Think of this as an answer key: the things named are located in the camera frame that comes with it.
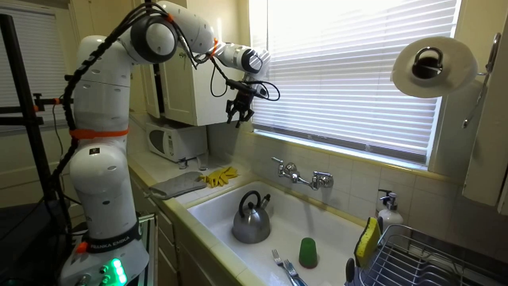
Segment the robot base green light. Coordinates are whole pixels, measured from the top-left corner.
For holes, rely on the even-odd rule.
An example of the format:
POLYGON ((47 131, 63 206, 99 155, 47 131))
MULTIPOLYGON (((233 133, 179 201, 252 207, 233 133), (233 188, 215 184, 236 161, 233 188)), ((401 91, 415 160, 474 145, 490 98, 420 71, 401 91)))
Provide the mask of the robot base green light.
POLYGON ((92 252, 87 241, 79 241, 61 266, 58 286, 126 286, 147 263, 139 239, 104 252, 92 252))

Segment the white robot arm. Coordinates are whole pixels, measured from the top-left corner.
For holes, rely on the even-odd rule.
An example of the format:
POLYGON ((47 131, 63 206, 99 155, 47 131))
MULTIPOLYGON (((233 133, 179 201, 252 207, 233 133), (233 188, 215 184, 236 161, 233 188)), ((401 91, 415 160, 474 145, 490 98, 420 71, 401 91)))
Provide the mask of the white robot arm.
POLYGON ((92 252, 104 252, 138 238, 130 176, 125 157, 130 106, 130 71, 136 63, 160 63, 182 45, 190 60, 217 60, 246 72, 226 83, 238 95, 225 104, 228 117, 252 115, 255 76, 266 53, 249 45, 220 41, 212 26, 171 1, 147 1, 131 9, 106 36, 88 34, 77 47, 77 68, 68 87, 72 93, 68 125, 74 149, 71 182, 84 204, 92 252))

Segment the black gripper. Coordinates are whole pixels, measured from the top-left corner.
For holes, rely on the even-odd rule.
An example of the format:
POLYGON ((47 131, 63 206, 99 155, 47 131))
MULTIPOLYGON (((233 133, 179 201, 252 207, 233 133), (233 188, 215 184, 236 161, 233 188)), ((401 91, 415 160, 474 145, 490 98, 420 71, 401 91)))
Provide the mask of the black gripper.
POLYGON ((233 80, 226 79, 225 83, 230 88, 236 88, 236 96, 225 104, 226 120, 231 120, 234 114, 239 114, 241 120, 249 120, 253 110, 250 103, 255 96, 266 98, 268 90, 261 87, 260 80, 233 80))

